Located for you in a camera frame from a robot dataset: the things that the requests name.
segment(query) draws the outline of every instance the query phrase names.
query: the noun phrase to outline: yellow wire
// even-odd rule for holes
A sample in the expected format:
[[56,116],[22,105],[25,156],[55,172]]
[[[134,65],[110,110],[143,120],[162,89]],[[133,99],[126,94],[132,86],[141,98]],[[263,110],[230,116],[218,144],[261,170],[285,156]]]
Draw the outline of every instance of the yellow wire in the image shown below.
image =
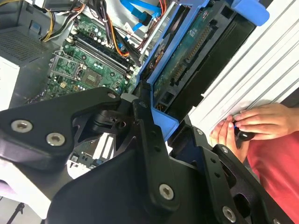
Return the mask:
[[46,10],[50,14],[50,22],[51,23],[50,23],[50,28],[49,28],[48,34],[47,34],[46,38],[43,40],[44,42],[46,42],[50,38],[53,28],[54,28],[54,24],[53,24],[54,18],[52,16],[52,13],[48,9],[46,9]]
[[6,3],[10,3],[10,2],[14,2],[14,1],[22,1],[22,0],[6,0],[6,1],[0,3],[0,7]]

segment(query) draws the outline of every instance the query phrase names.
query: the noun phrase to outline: motherboard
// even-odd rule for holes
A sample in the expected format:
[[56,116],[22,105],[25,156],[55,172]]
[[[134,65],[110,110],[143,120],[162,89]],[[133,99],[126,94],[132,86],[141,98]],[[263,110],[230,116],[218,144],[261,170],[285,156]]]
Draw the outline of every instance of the motherboard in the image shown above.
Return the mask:
[[76,18],[60,50],[53,52],[48,86],[41,100],[108,87],[118,94],[131,93],[139,67],[120,56],[107,43],[106,31],[85,15]]

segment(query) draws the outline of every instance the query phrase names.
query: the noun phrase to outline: finger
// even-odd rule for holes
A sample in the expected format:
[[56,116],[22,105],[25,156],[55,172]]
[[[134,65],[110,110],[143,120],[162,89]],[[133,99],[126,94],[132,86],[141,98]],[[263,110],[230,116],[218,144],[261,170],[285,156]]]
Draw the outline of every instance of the finger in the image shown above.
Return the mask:
[[270,140],[276,138],[273,134],[255,134],[252,140]]
[[234,125],[232,122],[229,122],[228,124],[228,133],[227,133],[227,137],[226,137],[226,146],[228,148],[230,148],[230,150],[234,152],[234,150],[236,149],[235,146],[235,131],[234,131]]
[[228,135],[228,121],[226,120],[219,132],[218,143],[226,146],[226,137]]
[[276,115],[255,115],[236,122],[237,127],[245,125],[259,125],[259,124],[275,124],[277,121]]
[[272,134],[279,132],[278,125],[262,124],[262,125],[247,125],[239,127],[243,132],[254,132],[260,134]]
[[249,111],[242,111],[240,114],[235,116],[235,120],[239,121],[246,118],[250,118],[255,115],[262,115],[262,114],[273,114],[273,112],[269,108],[255,108]]
[[210,134],[210,139],[211,139],[212,146],[215,146],[216,144],[218,144],[218,136],[219,136],[219,132],[222,128],[223,123],[224,123],[223,120],[220,121]]

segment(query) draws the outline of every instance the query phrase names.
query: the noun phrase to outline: ram slot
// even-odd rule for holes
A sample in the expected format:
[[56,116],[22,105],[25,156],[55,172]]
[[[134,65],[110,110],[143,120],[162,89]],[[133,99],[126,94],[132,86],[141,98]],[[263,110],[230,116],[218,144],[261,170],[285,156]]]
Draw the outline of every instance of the ram slot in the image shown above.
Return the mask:
[[128,71],[128,68],[119,63],[118,61],[114,60],[112,57],[106,55],[105,53],[101,52],[100,50],[96,49],[94,46],[86,43],[80,37],[76,36],[76,47],[81,51],[93,56],[103,64],[107,65],[108,67],[114,69],[115,71],[125,75]]

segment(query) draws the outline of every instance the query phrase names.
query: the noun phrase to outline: red shirt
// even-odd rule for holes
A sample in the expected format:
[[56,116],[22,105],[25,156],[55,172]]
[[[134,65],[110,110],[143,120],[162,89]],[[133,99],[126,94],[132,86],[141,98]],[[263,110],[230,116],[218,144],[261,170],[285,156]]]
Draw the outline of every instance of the red shirt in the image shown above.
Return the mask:
[[251,141],[247,158],[268,194],[299,224],[299,132]]

